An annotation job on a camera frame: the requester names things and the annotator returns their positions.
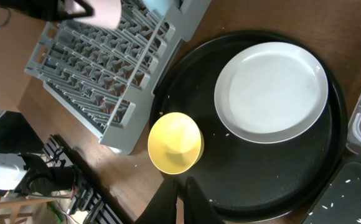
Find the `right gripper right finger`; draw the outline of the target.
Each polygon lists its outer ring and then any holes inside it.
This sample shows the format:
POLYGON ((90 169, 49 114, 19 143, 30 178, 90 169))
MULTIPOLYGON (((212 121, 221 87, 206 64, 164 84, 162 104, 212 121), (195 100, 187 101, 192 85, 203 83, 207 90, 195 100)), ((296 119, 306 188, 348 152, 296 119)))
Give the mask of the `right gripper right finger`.
POLYGON ((224 224, 193 177, 185 182, 184 223, 224 224))

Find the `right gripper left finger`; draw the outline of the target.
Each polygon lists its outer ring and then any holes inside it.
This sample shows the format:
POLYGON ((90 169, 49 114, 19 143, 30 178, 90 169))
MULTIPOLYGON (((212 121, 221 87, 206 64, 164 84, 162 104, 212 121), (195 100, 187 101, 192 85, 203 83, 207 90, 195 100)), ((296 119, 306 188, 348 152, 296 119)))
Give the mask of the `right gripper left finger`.
POLYGON ((164 179, 135 224, 175 224, 177 216, 177 184, 164 179))

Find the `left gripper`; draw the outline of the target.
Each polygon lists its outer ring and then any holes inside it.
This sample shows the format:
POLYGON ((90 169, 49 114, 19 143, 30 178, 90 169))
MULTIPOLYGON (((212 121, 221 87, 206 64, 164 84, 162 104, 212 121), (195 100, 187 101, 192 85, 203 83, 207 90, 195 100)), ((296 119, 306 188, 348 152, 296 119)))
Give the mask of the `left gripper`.
POLYGON ((0 7, 14 9, 43 21, 61 21, 94 15, 94 8, 83 0, 0 0, 0 7))

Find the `pink cup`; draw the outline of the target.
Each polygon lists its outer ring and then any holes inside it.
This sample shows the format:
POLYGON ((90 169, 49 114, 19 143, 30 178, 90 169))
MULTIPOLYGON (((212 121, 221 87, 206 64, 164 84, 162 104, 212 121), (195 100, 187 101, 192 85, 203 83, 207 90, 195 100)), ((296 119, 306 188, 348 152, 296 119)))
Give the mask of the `pink cup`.
POLYGON ((106 29, 115 29, 121 19, 121 1, 120 0, 83 0, 94 8, 94 15, 91 17, 75 18, 77 22, 103 27, 106 29))

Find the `yellow bowl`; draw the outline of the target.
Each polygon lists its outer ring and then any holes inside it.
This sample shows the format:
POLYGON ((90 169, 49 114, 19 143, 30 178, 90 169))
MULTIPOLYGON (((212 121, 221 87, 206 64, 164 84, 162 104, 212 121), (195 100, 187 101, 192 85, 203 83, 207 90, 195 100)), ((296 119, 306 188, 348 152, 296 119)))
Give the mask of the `yellow bowl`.
POLYGON ((200 160, 203 152, 203 134, 196 122, 184 113, 165 114, 150 130, 149 157, 165 174, 186 172, 200 160))

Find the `blue cup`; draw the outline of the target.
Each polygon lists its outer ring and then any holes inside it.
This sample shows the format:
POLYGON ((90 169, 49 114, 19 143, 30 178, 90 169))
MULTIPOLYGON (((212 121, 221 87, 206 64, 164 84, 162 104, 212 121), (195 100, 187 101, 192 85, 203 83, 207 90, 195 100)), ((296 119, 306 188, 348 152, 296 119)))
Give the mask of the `blue cup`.
POLYGON ((179 8, 181 4, 180 0, 142 0, 142 2, 157 17, 165 16, 171 5, 174 4, 176 8, 179 8))

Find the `food scraps pile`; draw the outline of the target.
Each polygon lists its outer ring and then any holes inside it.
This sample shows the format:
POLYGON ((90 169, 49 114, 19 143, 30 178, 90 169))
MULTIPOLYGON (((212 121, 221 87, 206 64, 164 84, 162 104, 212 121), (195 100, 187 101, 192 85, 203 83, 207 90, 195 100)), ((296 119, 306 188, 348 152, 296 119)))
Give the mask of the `food scraps pile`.
POLYGON ((331 184, 308 213, 304 223, 361 223, 361 182, 331 184))

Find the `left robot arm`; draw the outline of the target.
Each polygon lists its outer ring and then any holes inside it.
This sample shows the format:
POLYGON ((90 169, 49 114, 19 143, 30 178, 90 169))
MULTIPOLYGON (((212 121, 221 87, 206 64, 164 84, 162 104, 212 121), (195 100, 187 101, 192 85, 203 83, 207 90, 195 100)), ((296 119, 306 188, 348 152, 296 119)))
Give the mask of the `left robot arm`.
MULTIPOLYGON (((0 9, 7 11, 6 19, 0 28, 11 20, 11 11, 15 10, 34 19, 58 22, 68 19, 78 19, 94 15, 94 8, 86 1, 58 0, 0 0, 0 9)), ((52 192, 70 190, 73 197, 82 182, 80 172, 72 167, 61 164, 59 167, 49 167, 39 157, 29 153, 18 155, 23 161, 26 172, 14 188, 20 195, 34 197, 51 197, 52 192)))

